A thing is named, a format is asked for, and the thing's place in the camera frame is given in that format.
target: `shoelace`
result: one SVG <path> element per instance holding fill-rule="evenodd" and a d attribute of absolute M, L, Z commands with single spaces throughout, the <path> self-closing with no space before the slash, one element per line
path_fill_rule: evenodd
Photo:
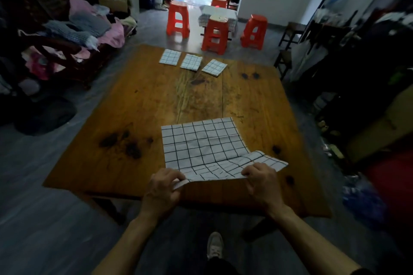
<path fill-rule="evenodd" d="M 209 257 L 212 258 L 214 256 L 220 256 L 220 255 L 221 255 L 221 248 L 217 246 L 211 246 Z"/>

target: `wooden sofa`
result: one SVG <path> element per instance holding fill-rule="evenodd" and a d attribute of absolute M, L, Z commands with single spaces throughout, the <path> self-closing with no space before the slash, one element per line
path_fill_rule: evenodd
<path fill-rule="evenodd" d="M 26 33 L 35 33 L 44 30 L 42 24 L 49 20 L 67 21 L 69 16 L 69 0 L 0 0 L 9 14 L 10 20 L 17 29 Z M 125 37 L 129 36 L 134 28 L 124 26 Z M 92 51 L 90 58 L 78 63 L 72 54 L 80 52 L 81 47 L 75 43 L 42 36 L 21 37 L 24 46 L 34 46 L 49 61 L 61 64 L 64 70 L 53 74 L 69 80 L 80 81 L 85 89 L 90 89 L 90 83 L 97 72 L 116 52 L 107 44 L 101 44 L 99 51 Z M 66 59 L 63 60 L 48 53 L 43 46 L 62 51 Z"/>

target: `person's left hand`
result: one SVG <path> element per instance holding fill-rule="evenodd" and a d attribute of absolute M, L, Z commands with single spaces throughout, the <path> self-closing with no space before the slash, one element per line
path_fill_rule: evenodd
<path fill-rule="evenodd" d="M 180 190 L 173 190 L 175 179 L 184 180 L 185 175 L 171 168 L 161 168 L 152 175 L 142 199 L 139 216 L 157 223 L 177 205 Z"/>

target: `checkered tablecloth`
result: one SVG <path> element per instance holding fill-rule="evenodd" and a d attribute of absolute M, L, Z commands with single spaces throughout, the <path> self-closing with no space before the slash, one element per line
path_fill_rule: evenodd
<path fill-rule="evenodd" d="M 198 18 L 198 24 L 201 27 L 206 27 L 209 17 L 211 15 L 218 15 L 228 17 L 228 27 L 233 37 L 237 35 L 238 32 L 238 17 L 237 12 L 234 10 L 229 10 L 227 8 L 216 8 L 215 6 L 205 5 L 201 8 L 201 16 Z"/>

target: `red chair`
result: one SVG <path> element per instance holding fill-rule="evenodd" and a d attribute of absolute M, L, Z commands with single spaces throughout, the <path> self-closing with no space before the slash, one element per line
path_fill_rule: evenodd
<path fill-rule="evenodd" d="M 219 43 L 213 42 L 213 39 L 219 39 Z M 204 41 L 202 42 L 202 50 L 215 50 L 219 55 L 223 55 L 227 48 L 228 42 L 228 18 L 212 15 L 209 17 L 208 24 L 205 28 Z"/>
<path fill-rule="evenodd" d="M 176 19 L 175 13 L 180 13 L 182 15 L 182 20 Z M 181 23 L 182 28 L 176 27 L 177 23 Z M 183 38 L 189 37 L 189 14 L 188 5 L 186 2 L 173 0 L 169 5 L 168 25 L 166 27 L 166 33 L 168 34 L 168 36 L 170 36 L 172 32 L 182 33 Z"/>
<path fill-rule="evenodd" d="M 264 16 L 252 14 L 245 26 L 241 36 L 241 45 L 246 48 L 250 45 L 256 46 L 259 50 L 262 49 L 265 33 L 267 31 L 268 21 Z"/>
<path fill-rule="evenodd" d="M 211 6 L 218 6 L 220 8 L 227 8 L 227 0 L 212 0 Z"/>

